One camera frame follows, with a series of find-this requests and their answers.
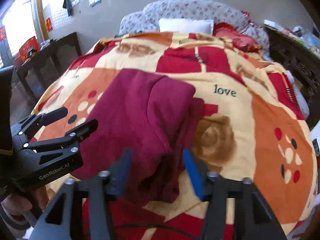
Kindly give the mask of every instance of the floral headboard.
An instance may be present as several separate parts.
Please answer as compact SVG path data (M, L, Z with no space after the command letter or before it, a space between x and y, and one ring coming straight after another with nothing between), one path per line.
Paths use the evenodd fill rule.
M215 23L226 22L240 33L253 37L265 51L269 51L268 34L263 28L252 27L240 11L212 0L161 0L149 3L143 11L131 13L122 19L119 35L159 31L161 18L214 19Z

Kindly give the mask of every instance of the white wall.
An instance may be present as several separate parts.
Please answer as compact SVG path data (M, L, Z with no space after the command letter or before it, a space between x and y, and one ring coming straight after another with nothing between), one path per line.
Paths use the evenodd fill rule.
M123 16L142 10L157 0L102 0L95 7L88 0L81 0L74 7L74 16L68 17L62 9L63 0L44 0L44 17L52 18L53 31L50 38L59 38L76 31L83 52L86 52L98 39L114 36L119 32ZM264 19L278 22L283 27L302 25L312 29L313 21L299 0L216 0L236 9L250 11L252 19L262 24Z

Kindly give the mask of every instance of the dark wooden cabinet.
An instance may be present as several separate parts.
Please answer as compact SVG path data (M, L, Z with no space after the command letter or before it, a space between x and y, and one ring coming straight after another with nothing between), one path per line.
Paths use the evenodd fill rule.
M320 119L320 58L290 37L266 27L270 39L270 56L279 62L303 84L310 116L309 127Z

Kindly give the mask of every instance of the human hand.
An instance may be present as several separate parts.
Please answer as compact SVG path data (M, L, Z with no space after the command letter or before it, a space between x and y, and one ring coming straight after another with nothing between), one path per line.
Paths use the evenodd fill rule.
M38 201L39 207L44 210L49 201L46 187L43 186L38 188L31 194ZM1 204L9 212L9 214L13 216L20 216L23 212L29 211L32 208L32 204L26 198L17 194L9 195L4 201L1 202Z

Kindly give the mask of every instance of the purple garment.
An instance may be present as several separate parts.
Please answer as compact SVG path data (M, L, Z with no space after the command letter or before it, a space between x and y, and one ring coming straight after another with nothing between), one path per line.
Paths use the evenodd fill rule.
M191 147L203 113L204 102L194 93L182 81L121 70L87 118L97 119L98 129L81 143L84 166L72 175L95 176L130 147L134 154L125 198L140 205L172 203L184 169L182 149Z

